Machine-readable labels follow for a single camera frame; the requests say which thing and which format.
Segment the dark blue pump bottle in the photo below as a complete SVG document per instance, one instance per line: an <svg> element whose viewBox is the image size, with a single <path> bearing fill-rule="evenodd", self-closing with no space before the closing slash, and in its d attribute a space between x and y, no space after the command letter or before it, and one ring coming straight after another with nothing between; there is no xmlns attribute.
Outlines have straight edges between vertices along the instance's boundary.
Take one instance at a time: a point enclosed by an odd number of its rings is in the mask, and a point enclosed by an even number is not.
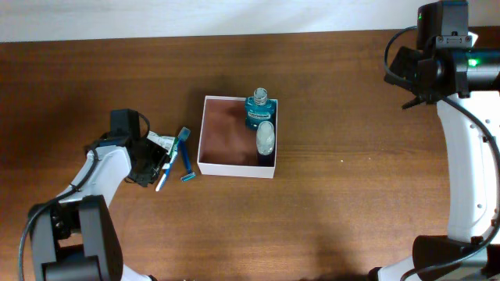
<svg viewBox="0 0 500 281"><path fill-rule="evenodd" d="M259 124L256 133L257 159L260 166L273 166L276 135L270 121Z"/></svg>

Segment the teal mouthwash bottle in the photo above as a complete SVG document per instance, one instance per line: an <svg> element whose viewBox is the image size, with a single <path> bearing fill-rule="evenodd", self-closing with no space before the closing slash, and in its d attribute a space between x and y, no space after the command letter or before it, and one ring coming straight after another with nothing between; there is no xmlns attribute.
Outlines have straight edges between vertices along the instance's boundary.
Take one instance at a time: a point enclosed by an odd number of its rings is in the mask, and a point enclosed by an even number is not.
<svg viewBox="0 0 500 281"><path fill-rule="evenodd" d="M261 122L274 123L277 103L268 99L265 88L258 87L253 95L245 99L245 125L252 130L257 130Z"/></svg>

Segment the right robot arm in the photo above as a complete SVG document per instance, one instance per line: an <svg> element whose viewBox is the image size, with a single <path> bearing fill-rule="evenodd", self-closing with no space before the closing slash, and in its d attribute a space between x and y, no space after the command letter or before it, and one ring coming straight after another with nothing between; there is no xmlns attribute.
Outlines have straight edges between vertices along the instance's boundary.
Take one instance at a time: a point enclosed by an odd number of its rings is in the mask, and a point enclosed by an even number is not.
<svg viewBox="0 0 500 281"><path fill-rule="evenodd" d="M407 258L372 269L369 280L499 278L499 51L412 50L386 65L385 81L435 104L445 134L450 212L443 236L418 236Z"/></svg>

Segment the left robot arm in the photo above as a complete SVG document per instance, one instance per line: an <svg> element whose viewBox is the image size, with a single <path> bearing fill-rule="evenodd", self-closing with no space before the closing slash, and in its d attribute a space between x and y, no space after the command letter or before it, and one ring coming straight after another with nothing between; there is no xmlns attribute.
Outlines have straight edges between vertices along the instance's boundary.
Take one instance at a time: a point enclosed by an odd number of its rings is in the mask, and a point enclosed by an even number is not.
<svg viewBox="0 0 500 281"><path fill-rule="evenodd" d="M165 148L141 137L103 137L86 148L87 159L69 186L28 215L37 280L153 280L126 266L109 205L129 179L154 183L168 159Z"/></svg>

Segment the green white soap box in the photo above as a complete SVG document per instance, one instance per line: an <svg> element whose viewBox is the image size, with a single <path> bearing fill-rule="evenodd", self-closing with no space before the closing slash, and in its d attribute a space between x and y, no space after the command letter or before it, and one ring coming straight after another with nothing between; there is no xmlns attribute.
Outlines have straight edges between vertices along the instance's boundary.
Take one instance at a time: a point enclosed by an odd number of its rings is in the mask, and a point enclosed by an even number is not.
<svg viewBox="0 0 500 281"><path fill-rule="evenodd" d="M167 154L171 154L172 150L175 150L177 147L177 138L170 137L165 135L159 135L153 131L148 132L147 138L153 143L157 144L161 148L166 150Z"/></svg>

